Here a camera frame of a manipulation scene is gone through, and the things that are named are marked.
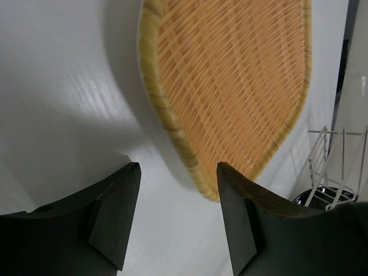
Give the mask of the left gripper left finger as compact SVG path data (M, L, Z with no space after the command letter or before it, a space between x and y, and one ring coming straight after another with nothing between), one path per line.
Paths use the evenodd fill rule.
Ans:
M66 198L1 216L2 275L116 275L140 189L132 162Z

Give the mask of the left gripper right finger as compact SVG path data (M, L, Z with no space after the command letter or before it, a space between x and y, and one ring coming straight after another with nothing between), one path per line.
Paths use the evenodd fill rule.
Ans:
M228 163L217 184L234 275L366 275L367 203L293 203Z

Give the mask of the woven bamboo square tray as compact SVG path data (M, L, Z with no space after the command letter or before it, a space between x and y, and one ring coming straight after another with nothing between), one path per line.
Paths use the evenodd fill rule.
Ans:
M203 197L218 162L256 180L295 127L312 70L311 1L143 1L149 101Z

